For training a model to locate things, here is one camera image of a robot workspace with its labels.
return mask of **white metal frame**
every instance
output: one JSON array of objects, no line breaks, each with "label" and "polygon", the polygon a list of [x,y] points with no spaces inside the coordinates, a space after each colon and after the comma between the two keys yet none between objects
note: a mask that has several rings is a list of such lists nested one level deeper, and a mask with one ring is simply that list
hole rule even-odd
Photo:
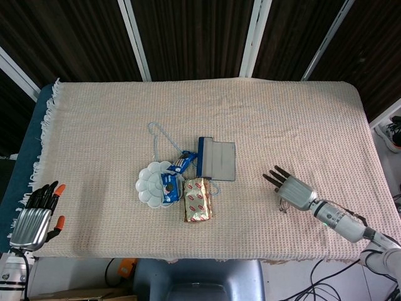
[{"label": "white metal frame", "polygon": [[315,53],[314,57],[312,58],[309,66],[307,67],[304,75],[301,78],[301,81],[308,80],[311,76],[313,70],[315,69],[316,65],[319,63],[321,56],[326,51],[327,46],[330,44],[331,40],[333,39],[334,35],[336,34],[338,28],[342,24],[345,16],[350,11],[352,4],[355,0],[345,0],[343,6],[340,8],[336,18],[334,19],[333,23],[331,24],[330,28],[327,31],[326,36],[323,38],[318,51]]},{"label": "white metal frame", "polygon": [[398,99],[395,103],[393,103],[389,108],[387,108],[383,113],[381,113],[378,117],[373,119],[369,123],[369,127],[371,129],[375,128],[376,126],[379,125],[381,121],[383,121],[385,118],[388,118],[391,114],[393,114],[395,111],[401,108],[401,98]]},{"label": "white metal frame", "polygon": [[137,60],[137,65],[139,67],[142,80],[144,82],[151,82],[152,77],[150,76],[150,71],[146,60],[145,51],[143,50],[142,41],[140,39],[137,21],[133,13],[131,0],[118,0],[118,6],[121,10],[121,15],[124,20],[125,28],[127,29],[128,37],[131,42],[133,54]]},{"label": "white metal frame", "polygon": [[272,0],[255,0],[242,56],[239,77],[252,77]]},{"label": "white metal frame", "polygon": [[39,96],[39,87],[18,66],[18,64],[0,47],[0,68],[16,83],[34,102]]}]

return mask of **robotic hand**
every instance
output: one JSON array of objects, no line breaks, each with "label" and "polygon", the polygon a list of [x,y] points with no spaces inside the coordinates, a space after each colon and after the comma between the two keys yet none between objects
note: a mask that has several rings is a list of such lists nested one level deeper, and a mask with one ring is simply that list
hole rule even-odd
[{"label": "robotic hand", "polygon": [[1,271],[0,301],[17,301],[25,290],[29,280],[29,269],[33,266],[33,251],[40,249],[45,243],[59,235],[64,227],[65,217],[60,216],[53,231],[48,232],[51,217],[56,209],[58,198],[65,189],[58,181],[35,190],[21,211],[11,235],[11,254]]},{"label": "robotic hand", "polygon": [[312,187],[280,167],[274,168],[279,174],[269,171],[274,178],[265,174],[263,177],[276,186],[274,191],[281,198],[298,210],[311,210],[315,218],[352,243],[362,239],[369,240],[369,244],[360,255],[362,263],[373,273],[397,280],[401,287],[401,246],[393,238],[361,224],[332,205],[334,202],[318,199],[318,194]]}]

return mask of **blue string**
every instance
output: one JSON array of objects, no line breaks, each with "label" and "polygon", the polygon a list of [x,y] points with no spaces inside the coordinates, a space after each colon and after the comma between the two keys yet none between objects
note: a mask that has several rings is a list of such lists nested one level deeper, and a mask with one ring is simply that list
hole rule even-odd
[{"label": "blue string", "polygon": [[[170,135],[163,129],[163,127],[155,121],[152,121],[148,124],[148,129],[149,129],[149,133],[154,137],[154,143],[153,143],[153,149],[154,149],[154,153],[155,153],[155,160],[157,162],[160,162],[159,160],[159,151],[158,151],[158,147],[157,144],[159,142],[159,135],[157,135],[154,131],[153,128],[156,127],[159,129],[159,131],[161,131],[161,133],[163,135],[165,135],[165,137],[167,138],[167,140],[175,147],[175,149],[177,149],[180,154],[182,154],[182,150],[180,149],[180,147],[173,141],[173,139],[171,139]],[[221,189],[219,187],[219,185],[216,184],[216,182],[210,180],[210,183],[212,184],[212,186],[217,190],[215,193],[211,193],[212,196],[218,196],[221,192]]]}]

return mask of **white floor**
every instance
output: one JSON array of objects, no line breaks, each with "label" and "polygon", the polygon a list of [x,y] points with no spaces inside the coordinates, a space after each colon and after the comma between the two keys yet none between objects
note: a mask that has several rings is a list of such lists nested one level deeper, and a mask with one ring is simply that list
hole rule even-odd
[{"label": "white floor", "polygon": [[[391,153],[374,132],[372,132],[380,162],[392,194],[399,192],[401,183],[401,154]],[[0,260],[4,263],[6,256]],[[103,279],[104,271],[109,259],[107,258],[41,258],[32,270],[32,277],[28,292],[30,296],[41,293],[57,292],[70,288],[95,288],[105,287]],[[263,263],[264,289],[266,300],[280,300],[287,298],[296,292],[308,287],[310,271],[316,264],[316,260],[289,261],[284,264],[270,265]],[[110,281],[117,281],[118,260],[115,260],[109,269]],[[314,273],[314,281],[335,273],[346,267],[349,263],[339,261],[323,262]],[[393,290],[395,284],[371,271],[355,265],[344,273],[335,276],[325,283],[335,287],[342,300],[352,301],[380,301],[385,300]],[[327,300],[336,300],[326,292],[317,290]]]}]

